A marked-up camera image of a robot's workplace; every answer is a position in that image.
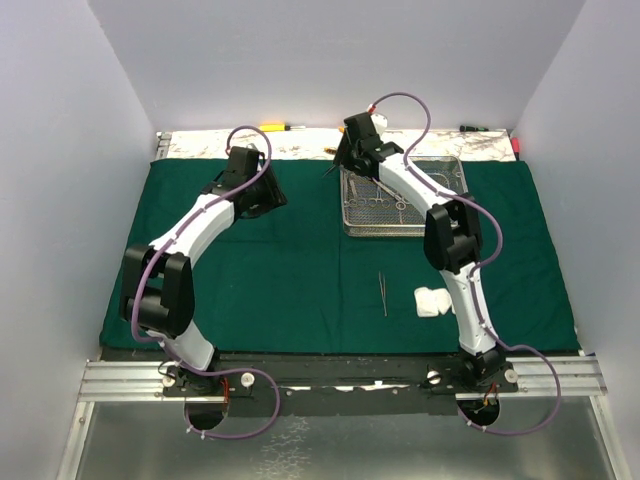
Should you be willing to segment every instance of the metal floor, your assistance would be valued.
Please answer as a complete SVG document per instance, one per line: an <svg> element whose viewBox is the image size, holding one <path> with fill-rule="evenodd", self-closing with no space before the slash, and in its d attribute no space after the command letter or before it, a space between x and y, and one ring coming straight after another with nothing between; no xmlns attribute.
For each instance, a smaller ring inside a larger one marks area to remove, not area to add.
<svg viewBox="0 0 640 480"><path fill-rule="evenodd" d="M506 398L496 427L540 422L551 398ZM231 418L247 431L261 419ZM459 417L281 417L263 435L201 440L185 433L180 403L97 403L77 478L118 479L523 479L615 478L588 397L565 398L556 420L503 438Z"/></svg>

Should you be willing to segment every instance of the red object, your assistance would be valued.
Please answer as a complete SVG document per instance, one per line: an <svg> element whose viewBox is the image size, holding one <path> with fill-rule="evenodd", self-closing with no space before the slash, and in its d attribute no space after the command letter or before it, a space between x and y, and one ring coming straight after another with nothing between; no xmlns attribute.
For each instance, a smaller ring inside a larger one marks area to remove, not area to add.
<svg viewBox="0 0 640 480"><path fill-rule="evenodd" d="M511 139L511 148L513 148L513 156L516 160L520 160L520 142L517 138Z"/></svg>

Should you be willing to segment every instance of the forceps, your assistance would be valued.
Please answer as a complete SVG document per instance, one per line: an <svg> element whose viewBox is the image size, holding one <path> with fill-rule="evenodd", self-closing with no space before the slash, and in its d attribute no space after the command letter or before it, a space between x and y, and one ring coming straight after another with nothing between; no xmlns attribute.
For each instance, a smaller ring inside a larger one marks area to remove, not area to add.
<svg viewBox="0 0 640 480"><path fill-rule="evenodd" d="M398 210L404 210L405 208L407 208L407 201L403 197L401 197L396 192L394 192L393 190L388 188L384 183L381 183L378 180L374 180L374 182L375 182L376 185L378 185L378 192L380 191L380 189L382 189L386 193L391 195L393 198L395 198L395 200L396 200L396 208Z"/></svg>
<svg viewBox="0 0 640 480"><path fill-rule="evenodd" d="M378 272L378 283L380 284L380 296L382 297L384 316L387 317L387 279L384 278L384 273L382 272Z"/></svg>
<svg viewBox="0 0 640 480"><path fill-rule="evenodd" d="M382 198L382 190L380 190L380 185L376 190L376 198L368 198L367 202L373 203L374 205L381 205L383 208L389 208L391 206L391 202L387 198Z"/></svg>
<svg viewBox="0 0 640 480"><path fill-rule="evenodd" d="M367 205L367 201L364 198L358 198L358 190L356 189L356 182L353 181L353 178L349 178L348 180L349 186L351 187L351 195L353 198L345 201L345 204L349 207L365 207Z"/></svg>

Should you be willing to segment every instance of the cable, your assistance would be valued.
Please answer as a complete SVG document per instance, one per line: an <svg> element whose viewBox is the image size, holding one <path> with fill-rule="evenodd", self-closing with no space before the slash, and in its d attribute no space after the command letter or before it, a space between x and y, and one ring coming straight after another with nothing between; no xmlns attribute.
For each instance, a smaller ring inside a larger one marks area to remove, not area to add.
<svg viewBox="0 0 640 480"><path fill-rule="evenodd" d="M167 378L170 378L172 380L175 380L176 379L175 375L169 373L169 364L171 364L171 363L175 365L176 362L174 362L173 360L167 360L167 361L162 362L160 365L158 365L158 373L160 375L162 375L163 377L167 377ZM162 367L165 367L165 366L167 367L167 369L163 372L162 371Z"/></svg>
<svg viewBox="0 0 640 480"><path fill-rule="evenodd" d="M224 403L228 404L229 403L229 380L227 378L223 378L222 380L220 380L220 383L222 384L222 387L223 387Z"/></svg>
<svg viewBox="0 0 640 480"><path fill-rule="evenodd" d="M496 382L493 382L491 384L491 386L489 387L489 390L487 390L487 393L484 394L484 398L482 399L482 404L486 407L487 404L489 403L489 395L491 395L491 392L496 391L496 393L494 394L494 398L498 397L498 390L496 388Z"/></svg>
<svg viewBox="0 0 640 480"><path fill-rule="evenodd" d="M422 183L425 187L427 187L429 190L431 190L435 194L440 195L440 196L442 196L444 198L448 198L450 200L457 200L459 202L464 203L465 205L470 206L471 208L474 208L478 212L480 212L482 215L484 215L485 217L487 217L489 219L489 221L491 222L493 227L496 229L496 234L497 234L497 238L498 238L496 249L494 250L494 252L487 259L477 263L469 271L469 280L471 282L471 297L473 299L474 309L476 311L476 314L478 315L478 319L480 320L480 326L487 333L487 335L489 335L498 345L500 345L506 351L514 352L516 350L526 350L526 351L534 354L535 356L539 357L549 367L549 370L551 371L551 374L553 375L553 379L554 379L555 384L556 384L556 402L555 402L553 410L551 411L549 416L545 420L543 420L541 423L539 423L538 425L536 425L534 427L531 427L531 428L528 428L528 429L525 429L525 430L504 431L504 430L498 430L498 429L493 429L493 428L487 428L485 426L481 426L481 425L478 425L476 423L473 423L471 420L469 420L467 418L467 416L462 412L462 410L458 409L458 412L466 420L466 423L467 423L468 426L470 426L472 428L475 428L476 430L480 430L481 432L491 433L491 434L494 434L494 435L502 435L502 436L526 435L526 434L529 434L529 433L537 432L538 430L541 430L542 428L546 427L549 423L551 423L553 421L553 419L556 417L556 415L558 414L558 410L560 410L560 405L562 403L562 388L560 386L560 378L558 377L558 372L556 371L556 369L553 366L553 364L549 361L549 359L544 354L542 354L540 351L536 350L535 348L533 348L533 347L531 347L529 345L513 345L513 346L510 346L510 345L507 345L506 343L504 343L498 337L498 335L493 331L493 329L486 325L487 321L482 315L482 310L480 309L480 303L478 301L478 292L477 292L477 287L476 287L476 282L478 281L478 279L476 279L475 274L476 273L479 274L479 271L480 271L480 269L482 267L485 267L485 266L489 265L496 258L498 258L498 255L500 255L500 252L502 251L502 246L504 244L504 237L502 235L502 229L500 228L500 224L498 223L496 218L493 215L491 215L491 213L488 210L486 210L482 206L478 205L476 202L474 202L472 200L469 200L468 198L461 197L459 195L452 195L452 194L443 192L441 190L438 190L437 188L433 187L429 182L425 181L422 178L422 175L421 175L422 172L419 173L418 171L416 171L415 168L413 168L413 166L409 163L409 153L411 153L411 151L424 139L424 137L427 136L427 133L429 132L429 129L431 128L431 112L429 111L429 107L427 107L427 105L420 98L418 98L417 96L415 96L415 95L413 95L411 93L406 93L406 92L393 92L393 93L389 93L387 95L384 95L384 96L380 97L379 99L377 99L375 102L373 102L369 106L367 111L369 113L373 113L380 102L382 102L383 100L386 100L387 98L390 98L390 97L408 97L408 98L411 98L412 100L415 100L416 102L418 102L418 104L420 104L420 106L422 107L422 109L424 110L424 112L425 112L425 114L427 116L427 123L426 123L426 126L424 128L424 131L420 134L420 136L416 139L416 141L413 142L409 146L409 148L407 148L405 150L405 152L404 152L404 156L402 157L402 161L404 163L405 168L420 183Z"/></svg>
<svg viewBox="0 0 640 480"><path fill-rule="evenodd" d="M275 405L273 414L271 415L267 423L265 423L262 427L252 432L240 433L240 434L221 434L221 433L213 433L209 431L202 431L193 427L193 425L191 425L191 422L188 419L188 416L186 417L186 421L189 425L188 431L195 431L196 433L199 433L201 436L206 436L209 438L219 438L219 439L226 439L226 440L240 440L244 438L255 437L256 435L261 434L262 432L264 432L265 430L267 430L269 427L273 425L276 418L278 417L278 413L280 412L280 392L278 390L278 385L276 384L275 380L268 373L263 372L262 370L258 370L256 368L232 368L230 370L220 370L217 372L208 372L208 371L198 370L197 368L183 361L173 350L171 350L171 348L169 348L169 346L167 346L164 343L164 341L161 338L143 337L142 335L140 335L138 319L140 315L140 302L142 301L142 296L144 295L145 286L147 284L147 281L149 280L149 277L151 276L151 272L153 271L153 268L156 266L156 264L160 260L160 257L162 257L162 255L169 249L169 247L177 241L177 239L180 237L180 235L184 233L184 231L189 227L189 225L191 225L193 221L196 218L198 218L201 214L205 213L207 209L222 202L223 200L226 200L227 198L235 195L236 193L239 193L249 188L251 185L256 183L260 179L260 177L262 177L262 175L264 175L266 171L269 169L269 166L271 165L271 153L272 153L271 142L269 142L269 139L267 138L267 136L256 127L253 127L251 125L242 125L240 127L234 128L231 131L231 133L229 133L229 136L227 137L227 152L229 152L231 148L231 138L238 131L245 130L245 129L253 130L254 132L259 133L260 135L262 135L265 142L267 143L267 156L265 158L262 169L255 176L247 180L245 183L243 183L239 187L236 187L228 192L223 193L219 197L216 197L215 199L207 203L200 210L197 210L196 212L194 212L191 216L189 216L189 218L187 218L177 228L174 237L170 240L167 240L167 242L156 251L156 253L151 257L151 260L149 260L149 263L145 267L142 273L142 276L140 277L140 283L138 284L138 289L136 291L136 296L133 301L133 309L131 312L131 335L133 336L133 338L135 338L140 343L157 342L164 349L167 355L169 355L169 358L178 362L178 364L185 370L188 370L202 377L219 377L223 375L233 375L236 373L250 372L266 378L267 381L271 384L271 386L274 389L274 393L276 397L276 405Z"/></svg>

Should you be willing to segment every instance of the black bracket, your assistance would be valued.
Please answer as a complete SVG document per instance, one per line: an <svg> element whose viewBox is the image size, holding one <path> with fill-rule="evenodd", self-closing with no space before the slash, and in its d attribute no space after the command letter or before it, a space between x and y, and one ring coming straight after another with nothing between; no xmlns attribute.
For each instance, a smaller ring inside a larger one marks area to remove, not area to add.
<svg viewBox="0 0 640 480"><path fill-rule="evenodd" d="M473 200L469 193L461 197ZM436 270L460 273L460 268L480 261L482 233L478 211L459 200L435 205L427 212L424 254Z"/></svg>
<svg viewBox="0 0 640 480"><path fill-rule="evenodd" d="M140 278L155 254L149 245L134 245L124 254L120 316L131 321L133 303ZM162 274L162 285L147 285L140 302L140 327L176 338L187 329L195 310L191 261L181 253L164 254L151 272L150 279Z"/></svg>
<svg viewBox="0 0 640 480"><path fill-rule="evenodd" d="M506 353L499 345L478 355L472 355L464 350L460 350L459 355L462 361L460 370L462 382L468 388L482 390L493 382L509 383L505 373L507 370L513 370L513 364L507 362Z"/></svg>
<svg viewBox="0 0 640 480"><path fill-rule="evenodd" d="M221 195L238 188L258 173L262 152L253 148L231 147L227 168L202 189L203 194ZM235 220L257 218L287 204L273 169L269 168L256 183L228 199L233 202Z"/></svg>
<svg viewBox="0 0 640 480"><path fill-rule="evenodd" d="M343 166L362 177L380 179L380 164L404 150L393 142L383 143L368 112L344 119L344 134L333 158L334 167Z"/></svg>
<svg viewBox="0 0 640 480"><path fill-rule="evenodd" d="M163 388L165 397L210 397L223 395L221 377L203 377L177 366L167 367L165 377L172 380Z"/></svg>

